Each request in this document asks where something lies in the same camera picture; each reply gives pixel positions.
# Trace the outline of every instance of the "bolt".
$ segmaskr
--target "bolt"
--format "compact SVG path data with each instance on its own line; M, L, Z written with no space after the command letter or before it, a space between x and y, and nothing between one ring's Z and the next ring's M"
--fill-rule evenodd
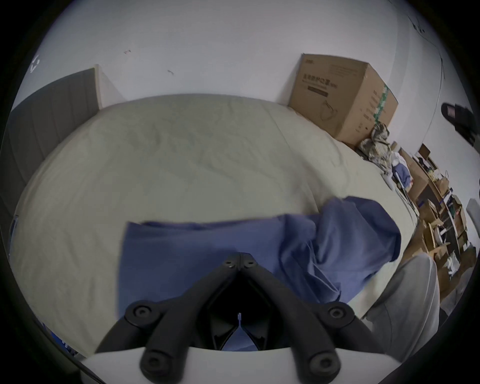
M135 310L133 311L133 314L136 317L148 317L150 315L150 313L152 313L152 310L148 307L143 306L143 305L135 308Z
M341 319L345 316L345 311L342 308L335 307L328 311L329 315L334 319Z
M323 352L310 360L309 368L315 376L330 376L340 369L340 361L336 354Z
M161 352L150 351L148 352L145 360L145 369L150 374L155 376L167 376L170 373L171 359L167 355Z

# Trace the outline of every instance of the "person's leg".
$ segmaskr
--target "person's leg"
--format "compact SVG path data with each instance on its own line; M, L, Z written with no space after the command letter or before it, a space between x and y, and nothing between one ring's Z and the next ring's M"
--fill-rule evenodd
M403 362L437 332L439 310L437 268L424 253L397 269L364 322L385 353Z

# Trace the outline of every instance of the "wrinkled fabric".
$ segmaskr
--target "wrinkled fabric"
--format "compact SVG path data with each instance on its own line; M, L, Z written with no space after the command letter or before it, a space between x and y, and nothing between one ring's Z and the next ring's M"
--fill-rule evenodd
M377 122L373 127L370 139L363 140L359 145L359 149L384 173L392 171L392 149L387 141L389 134L387 126L382 122Z
M137 300L183 294L233 252L256 261L305 301L348 302L400 252L398 227L380 204L332 198L315 215L195 223L129 223L119 272L119 316ZM244 339L230 345L239 350Z
M410 171L407 167L403 164L398 163L396 166L393 167L393 172L398 175L400 178L400 182L403 185L403 188L408 188L410 182L412 181L412 176L410 175Z

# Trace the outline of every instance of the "cable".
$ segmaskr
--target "cable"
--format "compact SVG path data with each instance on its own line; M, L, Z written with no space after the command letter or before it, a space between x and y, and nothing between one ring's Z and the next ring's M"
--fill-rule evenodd
M438 103L440 101L440 93L441 93L441 90L442 90L442 78L444 80L446 80L445 78L445 70L444 70L444 59L442 57L442 54L439 50L439 48L434 44L432 43L429 39L427 39L424 35L422 35L421 31L425 32L425 30L423 28L420 27L420 20L418 19L418 16L417 17L417 23L418 25L415 25L415 23L412 21L412 19L410 19L410 16L408 15L408 13L404 12L403 10L399 9L395 4L392 3L391 0L387 0L390 4L392 4L398 12L402 12L405 16L408 17L408 19L410 20L410 22L412 23L413 25L413 29L415 29L415 31L417 31L417 33L419 34L419 36L421 36L424 40L428 41L430 44L432 44L437 52L438 52L438 55L440 56L440 68L441 68L441 71L440 71L440 86L439 86L439 89L438 89L438 97L437 97L437 102L435 103L435 108L433 110L433 115L432 115L432 119L430 120L430 124L428 125L428 128L427 128L427 131L425 132L425 135L422 139L422 143L423 141L425 140L425 137L427 137L427 134L428 134L428 131L430 130L430 127L432 126L432 122L433 122L433 118L435 117L435 113L437 111L437 107L438 107Z

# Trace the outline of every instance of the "bed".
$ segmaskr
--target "bed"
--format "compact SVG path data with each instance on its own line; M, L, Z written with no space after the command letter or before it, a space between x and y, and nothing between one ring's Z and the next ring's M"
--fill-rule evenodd
M402 250L417 218L372 163L279 104L174 95L104 108L46 157L16 206L10 265L35 315L94 353L117 321L128 221L214 222L311 214L337 196L379 202ZM401 257L349 303L363 316Z

